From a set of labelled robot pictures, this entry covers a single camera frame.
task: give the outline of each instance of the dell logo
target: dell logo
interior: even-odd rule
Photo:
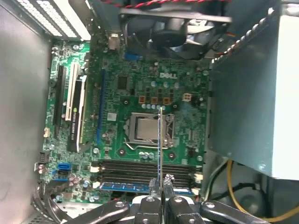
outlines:
[[[172,79],[177,79],[178,77],[177,77],[177,74],[160,72],[160,78],[172,78]]]

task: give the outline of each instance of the cpu socket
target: cpu socket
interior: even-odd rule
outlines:
[[[127,121],[128,128],[125,130],[130,143],[140,145],[158,144],[158,115],[151,113],[132,113]],[[163,145],[172,147],[174,131],[174,115],[162,116]]]

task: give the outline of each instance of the yellow wire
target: yellow wire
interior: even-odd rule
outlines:
[[[249,214],[244,208],[242,208],[242,206],[237,202],[235,196],[234,196],[234,192],[233,192],[233,186],[232,186],[232,167],[233,167],[233,161],[232,160],[228,160],[228,172],[227,172],[227,178],[228,178],[228,191],[229,194],[231,196],[231,198],[233,199],[233,202],[235,203],[235,206],[242,212],[245,212],[247,214]],[[285,220],[289,217],[292,217],[294,215],[296,215],[297,213],[299,213],[299,206],[286,212],[285,214],[278,216],[278,217],[274,217],[274,218],[260,218],[266,222],[269,223],[274,223],[274,222],[279,222],[282,220]]]

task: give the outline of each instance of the red and black wire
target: red and black wire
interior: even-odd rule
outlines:
[[[101,1],[103,3],[113,5],[118,8],[140,8],[140,7],[144,7],[144,6],[150,6],[152,4],[164,4],[166,2],[202,3],[202,2],[206,2],[206,1],[215,1],[215,0],[151,0],[151,1],[139,3],[136,5],[127,5],[127,6],[117,4],[110,0],[97,0],[97,1]],[[218,0],[218,1],[230,2],[230,0]]]

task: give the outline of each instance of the motherboard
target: motherboard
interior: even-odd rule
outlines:
[[[158,110],[163,173],[178,195],[200,191],[206,138],[208,63],[140,57],[58,41],[52,48],[43,150],[35,170],[41,189],[69,181],[57,202],[105,203],[148,194],[157,177]]]

